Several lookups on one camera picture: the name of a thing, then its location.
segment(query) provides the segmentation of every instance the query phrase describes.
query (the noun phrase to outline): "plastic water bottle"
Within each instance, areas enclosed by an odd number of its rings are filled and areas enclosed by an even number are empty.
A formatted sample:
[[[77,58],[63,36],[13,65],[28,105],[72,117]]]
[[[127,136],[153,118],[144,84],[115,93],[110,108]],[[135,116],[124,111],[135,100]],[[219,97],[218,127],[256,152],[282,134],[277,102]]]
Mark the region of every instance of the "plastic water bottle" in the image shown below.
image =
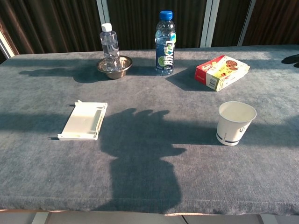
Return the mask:
[[[174,44],[176,42],[176,28],[172,19],[172,11],[161,11],[160,22],[157,24],[156,42],[156,71],[160,75],[173,72]]]
[[[107,71],[119,71],[121,70],[121,60],[116,32],[112,30],[111,23],[102,24],[102,30],[100,39],[106,58]]]

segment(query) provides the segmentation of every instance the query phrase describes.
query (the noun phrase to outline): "blue bottle label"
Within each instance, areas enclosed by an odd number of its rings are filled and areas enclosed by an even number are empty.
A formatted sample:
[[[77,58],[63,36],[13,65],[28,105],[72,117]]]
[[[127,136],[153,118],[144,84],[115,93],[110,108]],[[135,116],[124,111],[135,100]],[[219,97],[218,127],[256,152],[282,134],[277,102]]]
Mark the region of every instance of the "blue bottle label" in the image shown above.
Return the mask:
[[[171,34],[171,40],[164,45],[156,45],[156,67],[161,70],[173,69],[174,43],[176,34]]]

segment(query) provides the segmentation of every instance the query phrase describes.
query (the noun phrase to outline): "paper cup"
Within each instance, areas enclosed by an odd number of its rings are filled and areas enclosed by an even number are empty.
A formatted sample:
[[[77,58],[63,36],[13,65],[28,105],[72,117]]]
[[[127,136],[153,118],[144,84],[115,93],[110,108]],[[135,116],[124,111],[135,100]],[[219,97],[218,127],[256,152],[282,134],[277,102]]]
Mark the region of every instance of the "paper cup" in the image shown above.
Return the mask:
[[[256,118],[256,110],[245,103],[229,101],[219,107],[216,137],[227,146],[239,143],[247,127]]]

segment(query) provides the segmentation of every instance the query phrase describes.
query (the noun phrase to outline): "stainless steel bowl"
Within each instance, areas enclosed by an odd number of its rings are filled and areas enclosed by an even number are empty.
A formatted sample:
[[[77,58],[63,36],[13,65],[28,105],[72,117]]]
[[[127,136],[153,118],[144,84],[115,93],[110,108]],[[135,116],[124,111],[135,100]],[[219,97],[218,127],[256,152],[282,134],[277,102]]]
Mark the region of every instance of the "stainless steel bowl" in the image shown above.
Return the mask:
[[[97,68],[99,71],[106,73],[106,75],[111,79],[118,79],[124,77],[127,70],[132,66],[132,59],[127,56],[120,56],[122,70],[119,71],[107,71],[106,59],[103,58],[97,63]]]

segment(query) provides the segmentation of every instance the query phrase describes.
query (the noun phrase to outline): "table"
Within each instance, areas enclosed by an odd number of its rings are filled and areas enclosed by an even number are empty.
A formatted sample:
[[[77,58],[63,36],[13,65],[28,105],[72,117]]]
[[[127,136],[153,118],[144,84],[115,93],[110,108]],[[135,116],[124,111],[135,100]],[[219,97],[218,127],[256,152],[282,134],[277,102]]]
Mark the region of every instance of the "table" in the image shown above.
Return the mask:
[[[0,66],[0,209],[299,214],[298,45],[178,49],[155,74],[153,50],[122,51],[126,77],[96,69],[101,52],[19,55]],[[220,55],[251,66],[214,92],[195,67]],[[77,100],[107,102],[97,141],[58,141]],[[215,135],[226,101],[257,118],[235,147]]]

